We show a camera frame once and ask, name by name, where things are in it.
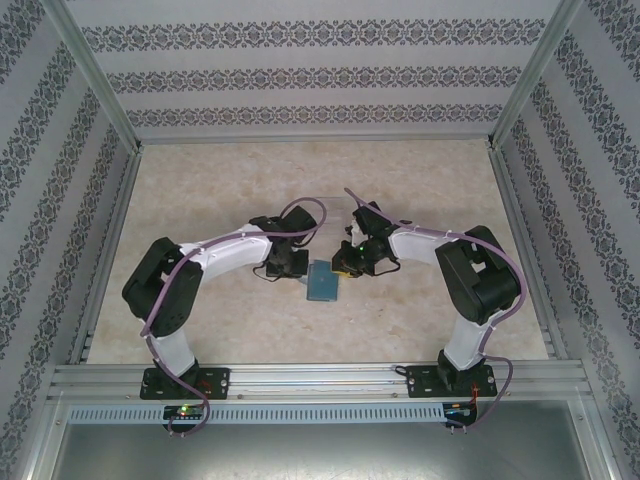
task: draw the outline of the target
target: beige floor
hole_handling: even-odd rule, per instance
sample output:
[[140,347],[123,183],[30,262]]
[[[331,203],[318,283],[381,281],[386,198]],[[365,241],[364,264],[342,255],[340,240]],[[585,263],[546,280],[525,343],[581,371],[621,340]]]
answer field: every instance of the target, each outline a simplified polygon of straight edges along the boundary
[[[313,257],[337,249],[349,186],[389,214],[423,226],[490,227],[515,247],[484,142],[406,141],[146,147],[91,347],[89,363],[149,363],[140,323],[120,297],[155,239],[199,241],[299,196],[332,197],[332,223]],[[243,268],[203,286],[186,331],[204,363],[435,360],[455,309],[437,267],[404,262],[379,278],[341,279],[336,303],[308,302],[295,280],[274,284]],[[493,335],[488,352],[547,358],[530,302]]]

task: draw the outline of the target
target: damask pattern wall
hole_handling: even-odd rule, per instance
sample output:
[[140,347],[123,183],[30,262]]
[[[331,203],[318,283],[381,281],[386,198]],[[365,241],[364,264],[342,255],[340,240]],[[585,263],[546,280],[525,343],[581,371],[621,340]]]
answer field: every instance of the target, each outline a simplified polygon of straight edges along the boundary
[[640,2],[585,1],[503,146],[553,308],[640,478]]
[[143,140],[488,134],[557,4],[68,2]]
[[129,156],[35,0],[0,0],[0,479],[66,363]]

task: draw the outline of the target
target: bracket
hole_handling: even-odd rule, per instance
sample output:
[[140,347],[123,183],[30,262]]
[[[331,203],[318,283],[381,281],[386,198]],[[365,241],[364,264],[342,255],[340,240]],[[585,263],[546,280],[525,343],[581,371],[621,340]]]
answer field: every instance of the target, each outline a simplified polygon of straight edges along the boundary
[[478,368],[473,375],[465,379],[463,385],[453,390],[449,390],[440,380],[437,365],[398,366],[395,368],[395,372],[406,378],[409,398],[471,397],[474,385],[478,389],[478,397],[495,397],[498,395],[493,368],[489,365],[483,365]]
[[[226,400],[231,370],[200,367],[193,386],[209,400]],[[147,368],[140,386],[142,400],[193,400],[196,395],[185,390],[158,368]]]

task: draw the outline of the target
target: aluminum frame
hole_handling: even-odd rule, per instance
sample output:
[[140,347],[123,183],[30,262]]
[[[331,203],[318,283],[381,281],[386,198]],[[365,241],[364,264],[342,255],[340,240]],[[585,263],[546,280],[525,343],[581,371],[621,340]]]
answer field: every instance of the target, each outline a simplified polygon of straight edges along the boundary
[[[416,363],[399,363],[416,365]],[[404,377],[390,363],[225,365],[231,369],[227,400],[218,405],[429,405],[461,398],[411,399]],[[491,363],[498,388],[507,367]],[[138,396],[144,365],[61,365],[56,367],[40,425],[27,459],[24,480],[50,479],[74,406],[177,405],[180,401],[145,401]],[[591,478],[618,480],[620,472],[579,360],[514,362],[505,402],[562,400],[569,406],[575,432]],[[479,399],[490,402],[492,399]]]

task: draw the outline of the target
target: vented metal strip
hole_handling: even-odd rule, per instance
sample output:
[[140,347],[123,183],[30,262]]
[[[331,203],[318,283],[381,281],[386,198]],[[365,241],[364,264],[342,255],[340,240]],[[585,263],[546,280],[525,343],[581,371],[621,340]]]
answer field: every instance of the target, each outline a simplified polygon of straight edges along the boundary
[[[69,424],[144,425],[162,423],[162,405],[75,406]],[[364,405],[220,405],[211,408],[208,423],[230,424],[328,424],[444,422],[441,403]],[[179,420],[198,423],[197,420]]]

